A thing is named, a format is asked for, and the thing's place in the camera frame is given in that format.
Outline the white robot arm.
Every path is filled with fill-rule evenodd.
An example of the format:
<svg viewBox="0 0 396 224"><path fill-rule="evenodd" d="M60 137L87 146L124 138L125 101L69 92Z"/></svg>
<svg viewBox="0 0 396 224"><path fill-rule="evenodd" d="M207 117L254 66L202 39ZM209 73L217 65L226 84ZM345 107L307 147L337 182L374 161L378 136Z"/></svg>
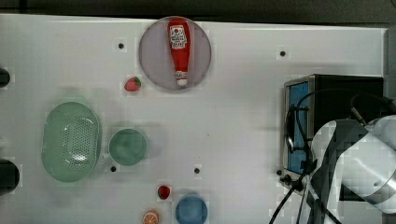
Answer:
<svg viewBox="0 0 396 224"><path fill-rule="evenodd" d="M387 215L395 213L395 118L363 126L354 119L324 124L311 145L316 169L306 179L304 224L342 221L341 188Z"/></svg>

